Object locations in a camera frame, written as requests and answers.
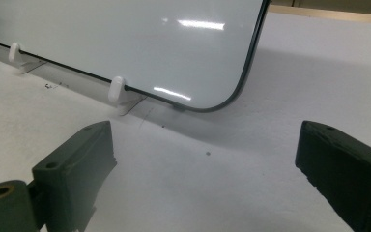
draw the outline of white plastic holder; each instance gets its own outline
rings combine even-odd
[[[108,98],[110,102],[117,103],[117,113],[121,116],[129,113],[139,102],[144,100],[144,95],[125,90],[126,82],[116,76],[111,80]]]
[[[46,62],[38,58],[20,54],[20,45],[12,43],[9,50],[9,61],[19,66],[19,74],[28,73]]]

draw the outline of white plastic clip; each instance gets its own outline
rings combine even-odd
[[[19,74],[24,74],[46,63],[43,60],[20,54],[20,45],[12,43],[9,50],[9,61],[19,65]]]
[[[117,113],[119,115],[126,115],[139,102],[145,99],[141,94],[126,91],[125,80],[116,76],[111,80],[108,98],[110,102],[117,103]]]

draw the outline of white surface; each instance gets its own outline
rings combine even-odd
[[[294,165],[303,120],[371,146],[371,43],[359,43],[363,33],[334,40],[356,33],[337,30],[346,23],[269,14],[257,72],[235,102],[209,114],[146,99],[118,117],[113,107],[57,84],[46,89],[47,81],[14,76],[0,62],[0,182],[31,181],[44,156],[109,119],[119,163],[89,232],[351,232]],[[320,28],[331,33],[313,37]],[[33,73],[71,75],[47,65]]]
[[[261,4],[0,1],[0,44],[18,43],[43,58],[109,79],[121,76],[130,87],[205,109],[237,88]]]

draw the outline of black border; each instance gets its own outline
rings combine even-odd
[[[271,0],[264,0],[262,5],[261,5],[261,9],[260,9],[260,12],[258,14],[257,22],[256,22],[255,28],[254,28],[254,33],[252,35],[251,44],[249,45],[248,53],[246,54],[245,64],[243,65],[243,72],[241,74],[240,80],[239,80],[239,82],[237,84],[237,87],[234,90],[233,94],[226,101],[224,101],[223,103],[221,103],[217,106],[211,107],[211,108],[203,108],[203,109],[202,108],[193,108],[193,107],[189,107],[189,106],[186,106],[184,104],[177,103],[175,101],[171,101],[171,100],[165,99],[163,97],[153,95],[153,94],[150,94],[148,92],[145,92],[145,91],[142,91],[142,90],[139,90],[139,89],[127,86],[127,85],[125,86],[125,89],[129,90],[129,91],[137,92],[139,94],[151,97],[153,99],[157,99],[157,100],[160,100],[162,102],[167,102],[167,103],[176,105],[180,108],[190,110],[190,111],[194,111],[194,112],[207,113],[207,112],[213,112],[213,111],[219,110],[220,108],[225,107],[229,103],[233,102],[240,95],[240,93],[243,89],[243,86],[246,83],[246,80],[247,80],[248,75],[249,75],[249,71],[251,69],[252,61],[254,60],[255,50],[256,50],[257,44],[260,40],[261,31],[262,31],[262,28],[263,28],[263,25],[264,25],[264,21],[265,21],[266,15],[267,15],[268,6],[270,5],[270,2],[271,2]],[[7,47],[7,48],[10,48],[9,46],[1,44],[1,43],[0,43],[0,45],[4,46],[4,47]],[[41,60],[50,62],[52,64],[55,64],[57,66],[60,66],[60,67],[63,67],[63,68],[69,69],[69,70],[73,70],[77,73],[83,73],[83,74],[89,75],[93,78],[111,83],[111,80],[109,80],[107,78],[104,78],[104,77],[101,77],[99,75],[95,75],[95,74],[92,74],[92,73],[89,73],[89,72],[84,72],[82,70],[79,70],[79,69],[76,69],[76,68],[73,68],[73,67],[70,67],[70,66],[67,66],[67,65],[63,65],[63,64],[60,64],[58,62],[49,60],[49,59],[45,59],[41,56],[37,56],[37,55],[31,54],[29,52],[21,51],[20,53],[27,54],[27,55],[39,58]]]

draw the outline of white table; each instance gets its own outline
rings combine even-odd
[[[343,26],[352,30],[335,30]],[[371,43],[363,33],[333,39],[358,27],[371,30],[269,14],[243,93],[208,114],[146,99],[119,117],[71,91],[80,74],[44,65],[15,75],[0,48],[0,182],[30,182],[31,168],[75,132],[110,120],[119,163],[87,231],[351,231],[294,160],[303,120],[371,146]]]

